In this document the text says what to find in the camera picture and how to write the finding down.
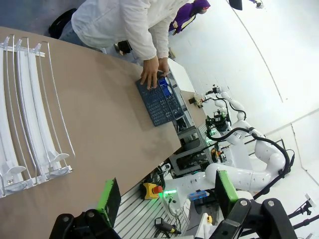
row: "white jacket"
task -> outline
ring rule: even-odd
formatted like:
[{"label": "white jacket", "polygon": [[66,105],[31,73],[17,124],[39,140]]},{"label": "white jacket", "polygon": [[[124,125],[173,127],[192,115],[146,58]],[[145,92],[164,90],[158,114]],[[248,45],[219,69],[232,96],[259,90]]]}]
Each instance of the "white jacket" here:
[{"label": "white jacket", "polygon": [[168,27],[188,0],[86,0],[72,27],[91,47],[128,40],[142,60],[168,56]]}]

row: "hand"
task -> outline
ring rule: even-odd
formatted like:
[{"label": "hand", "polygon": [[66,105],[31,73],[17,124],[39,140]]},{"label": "hand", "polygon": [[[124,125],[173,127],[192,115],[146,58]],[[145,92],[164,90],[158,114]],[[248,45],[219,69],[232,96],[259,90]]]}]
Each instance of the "hand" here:
[{"label": "hand", "polygon": [[159,70],[163,71],[163,74],[161,76],[167,76],[167,74],[169,73],[167,59],[167,57],[159,59]]},{"label": "hand", "polygon": [[154,57],[150,60],[144,61],[143,65],[143,72],[141,74],[141,85],[144,84],[145,80],[148,80],[148,90],[152,86],[152,81],[153,81],[153,87],[156,88],[158,86],[158,73],[159,69],[159,60],[158,57]]},{"label": "hand", "polygon": [[174,28],[178,28],[177,21],[174,21],[174,22],[173,22],[173,27],[174,27]]}]

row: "wooden table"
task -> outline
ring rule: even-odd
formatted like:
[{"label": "wooden table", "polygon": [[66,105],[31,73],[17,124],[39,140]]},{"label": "wooden table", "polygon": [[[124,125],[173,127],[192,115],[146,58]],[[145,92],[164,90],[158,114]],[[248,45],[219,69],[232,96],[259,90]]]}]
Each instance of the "wooden table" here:
[{"label": "wooden table", "polygon": [[[0,27],[1,41],[10,34],[16,40],[28,36],[31,47],[41,41],[50,43],[61,108],[76,153],[67,160],[72,173],[0,199],[0,238],[45,239],[59,214],[76,216],[93,207],[107,179],[116,177],[124,194],[175,152],[180,142],[172,123],[153,126],[135,86],[141,67],[70,43]],[[44,68],[44,74],[49,74],[49,68]],[[62,151],[71,154],[53,86],[46,82],[46,88]],[[18,131],[23,141],[21,128]]]}]

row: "black bag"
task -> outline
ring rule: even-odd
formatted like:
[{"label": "black bag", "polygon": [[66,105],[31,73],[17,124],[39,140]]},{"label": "black bag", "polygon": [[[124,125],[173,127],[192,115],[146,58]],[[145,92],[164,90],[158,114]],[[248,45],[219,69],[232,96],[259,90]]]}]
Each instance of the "black bag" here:
[{"label": "black bag", "polygon": [[66,11],[60,17],[58,17],[52,25],[49,27],[49,34],[52,38],[59,39],[63,28],[71,20],[72,14],[76,11],[76,8],[73,8],[69,11]]},{"label": "black bag", "polygon": [[119,43],[118,43],[118,46],[119,46],[119,49],[121,50],[121,51],[123,51],[125,54],[128,54],[128,53],[130,53],[131,52],[131,46],[130,46],[130,44],[129,44],[129,42],[128,41],[120,41]]}]

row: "blue object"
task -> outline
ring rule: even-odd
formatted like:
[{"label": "blue object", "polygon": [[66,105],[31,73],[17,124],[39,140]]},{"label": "blue object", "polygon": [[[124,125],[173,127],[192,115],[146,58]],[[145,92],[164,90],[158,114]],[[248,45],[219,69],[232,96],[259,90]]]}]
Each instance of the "blue object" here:
[{"label": "blue object", "polygon": [[164,92],[164,95],[166,97],[170,96],[172,94],[172,90],[169,86],[167,85],[164,85],[164,86],[161,86],[161,88],[163,89],[163,92]]},{"label": "blue object", "polygon": [[204,198],[204,197],[207,197],[208,194],[206,191],[199,191],[199,192],[196,192],[196,193],[191,193],[188,195],[188,199],[190,199],[191,201],[192,200],[195,200],[195,199],[199,199],[199,198]]},{"label": "blue object", "polygon": [[175,91],[172,90],[170,82],[168,82],[166,87],[167,90],[162,89],[160,83],[155,89],[148,90],[147,84],[141,85],[140,82],[141,80],[136,81],[136,86],[154,126],[159,126],[184,116],[184,111],[177,99]]},{"label": "blue object", "polygon": [[160,86],[169,86],[169,79],[167,77],[159,78],[159,85]]}]

